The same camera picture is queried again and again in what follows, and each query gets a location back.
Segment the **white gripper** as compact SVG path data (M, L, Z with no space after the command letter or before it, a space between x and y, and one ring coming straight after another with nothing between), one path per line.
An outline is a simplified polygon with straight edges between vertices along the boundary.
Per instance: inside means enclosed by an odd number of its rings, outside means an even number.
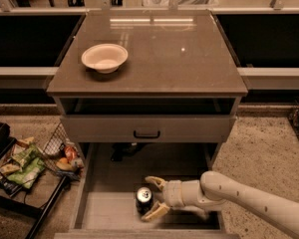
M171 180L166 182L160 177L147 176L145 181L155 185L162 191L163 199L166 204L157 201L152 208L142 216L143 222L152 222L162 218L170 211L169 207L199 207L203 202L203 191L198 180Z

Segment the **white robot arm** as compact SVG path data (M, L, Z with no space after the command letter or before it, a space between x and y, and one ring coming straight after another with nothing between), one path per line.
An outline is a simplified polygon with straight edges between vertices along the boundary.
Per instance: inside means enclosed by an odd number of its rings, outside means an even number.
M241 184L219 172L204 172L199 180L166 181L147 176L146 182L155 185L162 193L142 216L150 222L168 214L171 209L196 207L214 210L224 200L233 202L265 220L293 239L299 239L299 203Z

